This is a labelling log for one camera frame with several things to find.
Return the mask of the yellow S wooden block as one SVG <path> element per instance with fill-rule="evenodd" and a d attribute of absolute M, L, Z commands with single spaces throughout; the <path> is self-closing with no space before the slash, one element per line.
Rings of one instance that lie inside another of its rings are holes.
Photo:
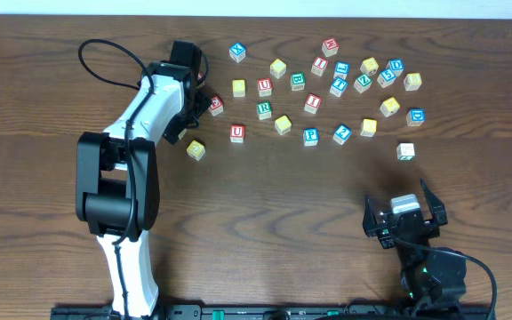
<path fill-rule="evenodd" d="M 378 122 L 374 119 L 365 118 L 361 123 L 360 135 L 365 137 L 373 137 L 377 131 Z"/>

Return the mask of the green B wooden block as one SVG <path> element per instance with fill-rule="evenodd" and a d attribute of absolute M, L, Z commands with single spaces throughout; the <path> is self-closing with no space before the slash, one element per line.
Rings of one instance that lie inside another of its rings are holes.
<path fill-rule="evenodd" d="M 305 88 L 306 77 L 303 72 L 295 72 L 291 74 L 291 89 L 293 91 L 301 91 Z"/>

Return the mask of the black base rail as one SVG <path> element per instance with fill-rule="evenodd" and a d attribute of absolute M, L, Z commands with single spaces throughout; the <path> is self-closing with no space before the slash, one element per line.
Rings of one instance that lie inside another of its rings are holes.
<path fill-rule="evenodd" d="M 351 304 L 347 307 L 201 307 L 198 305 L 168 305 L 157 308 L 152 316 L 125 317 L 112 307 L 52 308 L 52 320 L 74 319 L 160 319 L 160 320 L 268 320 L 268 319 L 496 319 L 488 318 L 488 308 L 425 310 L 409 317 L 391 307 Z"/>

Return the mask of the red U block lower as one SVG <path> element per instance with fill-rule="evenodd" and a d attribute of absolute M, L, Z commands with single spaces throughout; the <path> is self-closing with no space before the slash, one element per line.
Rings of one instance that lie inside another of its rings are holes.
<path fill-rule="evenodd" d="M 243 143 L 245 136 L 245 126 L 240 124 L 232 124 L 230 127 L 230 141 L 233 143 Z"/>

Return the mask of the blue d block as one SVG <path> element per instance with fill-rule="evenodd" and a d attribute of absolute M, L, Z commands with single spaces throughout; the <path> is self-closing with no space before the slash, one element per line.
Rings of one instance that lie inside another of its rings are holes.
<path fill-rule="evenodd" d="M 406 124 L 409 127 L 421 126 L 426 121 L 426 113 L 422 108 L 412 108 L 406 115 Z"/>
<path fill-rule="evenodd" d="M 390 70 L 395 76 L 400 76 L 404 71 L 403 61 L 401 59 L 389 60 L 386 69 Z"/>

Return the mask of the red I block near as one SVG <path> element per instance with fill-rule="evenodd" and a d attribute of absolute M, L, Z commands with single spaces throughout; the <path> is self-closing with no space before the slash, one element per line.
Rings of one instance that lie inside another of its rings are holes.
<path fill-rule="evenodd" d="M 304 103 L 304 110 L 310 114 L 316 114 L 322 104 L 323 99 L 315 94 L 310 93 Z"/>

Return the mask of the blue D block near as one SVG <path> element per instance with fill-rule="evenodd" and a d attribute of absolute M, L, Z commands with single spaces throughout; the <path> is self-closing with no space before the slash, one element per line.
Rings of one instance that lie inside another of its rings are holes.
<path fill-rule="evenodd" d="M 406 115 L 406 124 L 409 127 L 421 126 L 426 121 L 426 113 L 422 108 L 412 108 Z"/>

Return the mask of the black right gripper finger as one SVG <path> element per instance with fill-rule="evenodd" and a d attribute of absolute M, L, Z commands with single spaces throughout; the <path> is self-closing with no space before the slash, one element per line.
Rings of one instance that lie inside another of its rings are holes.
<path fill-rule="evenodd" d="M 365 197 L 365 209 L 363 217 L 363 230 L 368 237 L 375 237 L 377 235 L 378 223 L 374 210 L 372 208 L 371 200 L 368 196 Z"/>
<path fill-rule="evenodd" d="M 420 185 L 426 198 L 432 220 L 437 226 L 446 225 L 448 218 L 444 203 L 429 189 L 424 180 L 420 180 Z"/>

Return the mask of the red U block upper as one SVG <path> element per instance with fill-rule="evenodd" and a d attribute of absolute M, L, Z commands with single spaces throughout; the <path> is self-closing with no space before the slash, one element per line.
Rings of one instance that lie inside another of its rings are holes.
<path fill-rule="evenodd" d="M 257 80 L 258 94 L 260 97 L 267 97 L 272 94 L 273 86 L 270 78 L 261 78 Z"/>

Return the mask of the yellow block with picture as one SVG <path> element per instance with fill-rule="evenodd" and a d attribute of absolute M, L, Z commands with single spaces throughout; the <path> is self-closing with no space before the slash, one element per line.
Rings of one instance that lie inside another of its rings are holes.
<path fill-rule="evenodd" d="M 390 97 L 384 100 L 380 105 L 380 112 L 384 117 L 394 115 L 400 109 L 400 104 L 395 97 Z"/>

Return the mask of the yellow block near Z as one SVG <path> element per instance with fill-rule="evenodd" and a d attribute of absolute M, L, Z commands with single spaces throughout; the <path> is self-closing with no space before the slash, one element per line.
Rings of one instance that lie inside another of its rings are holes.
<path fill-rule="evenodd" d="M 379 64 L 374 57 L 362 61 L 360 70 L 363 74 L 373 76 L 377 73 Z"/>

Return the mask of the red E wooden block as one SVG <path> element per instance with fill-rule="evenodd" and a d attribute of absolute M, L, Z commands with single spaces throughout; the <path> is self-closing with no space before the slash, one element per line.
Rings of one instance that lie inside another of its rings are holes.
<path fill-rule="evenodd" d="M 209 107 L 209 112 L 212 116 L 219 115 L 224 111 L 224 105 L 219 96 L 212 97 L 212 104 Z"/>

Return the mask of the blue P wooden block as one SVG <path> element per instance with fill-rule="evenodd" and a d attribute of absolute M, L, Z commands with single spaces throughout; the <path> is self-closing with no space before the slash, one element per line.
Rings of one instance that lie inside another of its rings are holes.
<path fill-rule="evenodd" d="M 319 141 L 319 131 L 317 128 L 306 128 L 303 131 L 303 143 L 306 147 L 316 146 Z"/>

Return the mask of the blue X wooden block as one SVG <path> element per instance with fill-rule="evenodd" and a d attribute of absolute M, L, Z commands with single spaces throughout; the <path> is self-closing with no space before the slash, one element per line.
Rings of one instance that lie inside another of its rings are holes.
<path fill-rule="evenodd" d="M 246 57 L 246 48 L 241 43 L 235 43 L 229 47 L 229 56 L 236 63 L 239 63 Z"/>

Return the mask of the blue D block far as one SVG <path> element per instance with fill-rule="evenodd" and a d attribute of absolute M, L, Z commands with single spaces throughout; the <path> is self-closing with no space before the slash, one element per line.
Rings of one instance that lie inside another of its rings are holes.
<path fill-rule="evenodd" d="M 390 70 L 395 76 L 400 76 L 404 71 L 403 61 L 401 59 L 389 60 L 386 69 Z"/>

